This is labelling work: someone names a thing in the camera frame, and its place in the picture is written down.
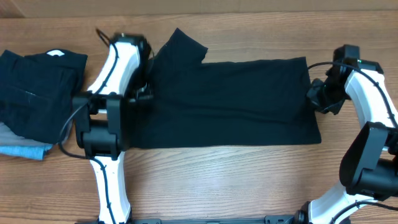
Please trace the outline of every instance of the black cloth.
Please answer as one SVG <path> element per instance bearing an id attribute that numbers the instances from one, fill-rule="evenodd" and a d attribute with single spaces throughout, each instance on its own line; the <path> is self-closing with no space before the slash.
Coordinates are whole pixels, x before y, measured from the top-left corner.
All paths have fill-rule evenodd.
<path id="1" fill-rule="evenodd" d="M 0 121 L 16 135 L 55 144 L 83 83 L 87 55 L 61 50 L 0 57 Z"/>
<path id="2" fill-rule="evenodd" d="M 131 146 L 266 146 L 321 142 L 304 57 L 202 63 L 207 48 L 177 29 L 148 75 L 153 101 L 131 111 Z"/>

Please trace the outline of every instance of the wooden table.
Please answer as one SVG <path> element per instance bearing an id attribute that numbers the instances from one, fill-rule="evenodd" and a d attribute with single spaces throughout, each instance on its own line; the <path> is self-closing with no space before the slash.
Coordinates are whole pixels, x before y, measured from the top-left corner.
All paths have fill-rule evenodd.
<path id="1" fill-rule="evenodd" d="M 0 50 L 28 55 L 63 48 L 87 54 L 86 88 L 108 54 L 95 27 L 108 34 L 144 34 L 155 51 L 179 27 L 209 48 L 206 62 L 307 56 L 312 64 L 331 60 L 333 50 L 343 44 L 359 45 L 363 59 L 382 65 L 398 105 L 397 11 L 1 19 Z M 326 69 L 314 68 L 311 78 L 325 79 Z M 317 114 L 317 120 L 323 138 L 318 145 L 128 151 L 124 169 L 134 218 L 294 213 L 338 181 L 341 158 L 359 131 L 350 101 L 338 116 Z M 66 147 L 82 153 L 74 134 Z M 398 200 L 385 203 L 397 206 Z M 0 223 L 73 223 L 96 219 L 99 211 L 88 161 L 64 156 L 57 148 L 44 161 L 0 156 Z M 397 219 L 397 212 L 374 207 L 352 217 L 354 223 Z"/>

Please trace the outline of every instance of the pile of clothes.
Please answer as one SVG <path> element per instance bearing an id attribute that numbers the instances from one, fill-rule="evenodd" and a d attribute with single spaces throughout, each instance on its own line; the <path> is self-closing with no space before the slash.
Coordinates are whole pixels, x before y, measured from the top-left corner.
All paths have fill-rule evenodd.
<path id="1" fill-rule="evenodd" d="M 87 55 L 62 49 L 0 57 L 0 153 L 43 159 L 60 139 L 83 84 Z"/>

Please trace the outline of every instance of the sleeve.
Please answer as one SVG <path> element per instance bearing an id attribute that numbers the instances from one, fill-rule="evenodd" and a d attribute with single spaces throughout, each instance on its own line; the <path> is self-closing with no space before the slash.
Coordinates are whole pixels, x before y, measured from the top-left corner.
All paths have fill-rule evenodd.
<path id="1" fill-rule="evenodd" d="M 206 53 L 206 47 L 177 28 L 169 41 L 160 49 L 156 60 L 172 68 L 182 68 L 201 63 Z"/>

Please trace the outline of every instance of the folded black cloth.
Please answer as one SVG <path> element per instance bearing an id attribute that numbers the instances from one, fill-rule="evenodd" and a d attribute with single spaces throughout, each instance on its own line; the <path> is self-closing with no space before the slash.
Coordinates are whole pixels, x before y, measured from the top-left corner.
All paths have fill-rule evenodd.
<path id="1" fill-rule="evenodd" d="M 321 142 L 304 57 L 202 63 L 207 48 L 177 29 L 148 75 L 154 100 L 131 109 L 131 146 L 266 146 Z"/>
<path id="2" fill-rule="evenodd" d="M 61 50 L 0 57 L 0 121 L 16 135 L 55 144 L 83 83 L 87 55 Z"/>

